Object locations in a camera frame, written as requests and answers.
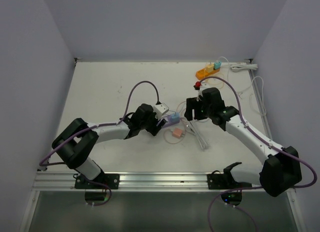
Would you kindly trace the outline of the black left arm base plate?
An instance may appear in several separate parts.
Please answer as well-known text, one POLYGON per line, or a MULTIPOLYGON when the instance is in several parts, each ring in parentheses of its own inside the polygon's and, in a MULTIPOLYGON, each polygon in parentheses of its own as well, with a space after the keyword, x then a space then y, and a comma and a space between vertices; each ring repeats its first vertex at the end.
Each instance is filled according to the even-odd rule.
POLYGON ((75 179, 75 189, 104 189, 104 186, 100 184, 107 185, 111 190, 117 190, 120 183, 120 175, 115 173, 100 173, 92 182, 88 182, 83 175, 73 174, 75 179))

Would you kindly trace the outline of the yellow charger plug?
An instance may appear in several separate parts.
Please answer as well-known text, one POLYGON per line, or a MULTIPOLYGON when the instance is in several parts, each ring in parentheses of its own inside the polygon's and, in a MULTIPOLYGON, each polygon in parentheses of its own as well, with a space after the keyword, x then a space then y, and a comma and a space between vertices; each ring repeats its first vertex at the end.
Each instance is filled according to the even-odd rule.
POLYGON ((213 63, 206 64, 205 70, 207 73, 211 73, 214 70, 214 64, 213 63))

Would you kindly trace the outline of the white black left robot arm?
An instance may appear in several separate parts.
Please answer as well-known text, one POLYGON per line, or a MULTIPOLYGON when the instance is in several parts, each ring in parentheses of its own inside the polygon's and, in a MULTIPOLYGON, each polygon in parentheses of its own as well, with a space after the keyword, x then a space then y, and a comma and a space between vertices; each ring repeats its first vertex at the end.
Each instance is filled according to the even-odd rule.
POLYGON ((76 118, 57 136, 52 148, 69 169, 79 172, 87 184, 96 189, 107 180, 103 170, 89 157, 95 144, 130 139, 142 130, 155 136, 166 123, 162 116, 168 111, 163 103, 155 106, 143 103, 134 113, 121 118, 119 123, 94 125, 76 118))

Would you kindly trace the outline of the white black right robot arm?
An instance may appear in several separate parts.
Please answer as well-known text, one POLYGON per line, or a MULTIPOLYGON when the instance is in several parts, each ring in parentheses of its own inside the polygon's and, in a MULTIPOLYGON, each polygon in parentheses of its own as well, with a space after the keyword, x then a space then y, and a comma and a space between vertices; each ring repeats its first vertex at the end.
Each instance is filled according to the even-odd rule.
POLYGON ((186 100, 184 116, 188 121, 210 119, 213 124, 241 141, 260 161, 261 165, 245 165, 235 162, 222 172, 208 174, 210 189, 237 189, 261 186, 269 195, 276 197, 302 180, 297 150, 280 146, 241 118, 233 106, 226 106, 220 91, 215 87, 197 82, 198 96, 186 100))

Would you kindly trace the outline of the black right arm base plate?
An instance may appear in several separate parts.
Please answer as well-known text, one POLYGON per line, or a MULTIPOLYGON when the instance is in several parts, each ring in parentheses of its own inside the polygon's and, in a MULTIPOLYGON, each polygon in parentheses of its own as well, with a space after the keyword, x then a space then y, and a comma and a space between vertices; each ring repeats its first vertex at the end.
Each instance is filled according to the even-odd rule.
POLYGON ((222 174, 207 174, 207 186, 209 190, 230 190, 240 188, 251 188, 252 184, 236 182, 232 176, 222 174))

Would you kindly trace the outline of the pink charger plug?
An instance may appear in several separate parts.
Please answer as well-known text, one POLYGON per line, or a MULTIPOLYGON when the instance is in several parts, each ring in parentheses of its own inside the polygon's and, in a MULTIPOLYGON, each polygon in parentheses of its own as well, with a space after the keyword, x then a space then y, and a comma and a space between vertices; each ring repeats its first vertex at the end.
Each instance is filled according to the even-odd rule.
POLYGON ((172 131, 172 136, 175 138, 181 138, 184 135, 184 131, 180 128, 174 128, 172 131))

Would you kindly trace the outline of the orange power strip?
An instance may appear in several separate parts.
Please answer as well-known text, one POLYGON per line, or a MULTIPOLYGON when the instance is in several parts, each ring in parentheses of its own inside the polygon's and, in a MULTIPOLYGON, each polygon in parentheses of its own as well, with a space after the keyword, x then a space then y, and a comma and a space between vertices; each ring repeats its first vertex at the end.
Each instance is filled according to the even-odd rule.
POLYGON ((198 80, 203 80, 204 78, 208 77, 208 76, 211 76, 213 74, 216 74, 220 71, 220 69, 214 69, 213 67, 212 68, 203 68, 201 70, 198 70, 196 73, 195 73, 195 77, 198 79, 198 80))

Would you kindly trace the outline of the aluminium mounting rail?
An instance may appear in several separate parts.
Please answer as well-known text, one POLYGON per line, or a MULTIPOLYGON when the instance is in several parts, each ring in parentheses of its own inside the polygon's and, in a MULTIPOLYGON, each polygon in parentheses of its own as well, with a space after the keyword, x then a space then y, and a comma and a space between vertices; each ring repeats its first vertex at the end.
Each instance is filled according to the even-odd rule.
MULTIPOLYGON (((218 192, 209 173, 191 172, 112 172, 116 192, 218 192)), ((76 191, 76 173, 40 171, 36 173, 34 191, 76 191)))

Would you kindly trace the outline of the purple power strip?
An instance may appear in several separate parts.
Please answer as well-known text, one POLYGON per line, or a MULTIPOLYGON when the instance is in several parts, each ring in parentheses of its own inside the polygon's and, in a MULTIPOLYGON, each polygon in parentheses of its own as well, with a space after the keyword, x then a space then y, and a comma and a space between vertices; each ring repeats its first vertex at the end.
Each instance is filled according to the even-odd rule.
POLYGON ((164 116, 161 117, 160 121, 161 121, 161 120, 164 120, 164 122, 165 122, 165 124, 163 125, 162 128, 166 128, 166 127, 169 127, 169 126, 173 126, 173 125, 178 124, 178 123, 180 122, 180 120, 179 120, 179 122, 178 122, 178 121, 176 121, 176 122, 171 121, 170 115, 171 115, 171 114, 169 114, 169 115, 164 115, 164 116))

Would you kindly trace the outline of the blue charger plug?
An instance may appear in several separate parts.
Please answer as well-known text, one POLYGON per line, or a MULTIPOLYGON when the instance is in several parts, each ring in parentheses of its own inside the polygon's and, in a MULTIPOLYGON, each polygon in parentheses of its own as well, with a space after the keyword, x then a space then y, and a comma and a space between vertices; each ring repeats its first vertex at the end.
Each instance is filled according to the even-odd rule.
POLYGON ((173 114, 171 114, 170 115, 170 119, 171 119, 171 121, 173 121, 173 122, 176 122, 176 121, 180 121, 180 114, 179 113, 173 113, 173 114))

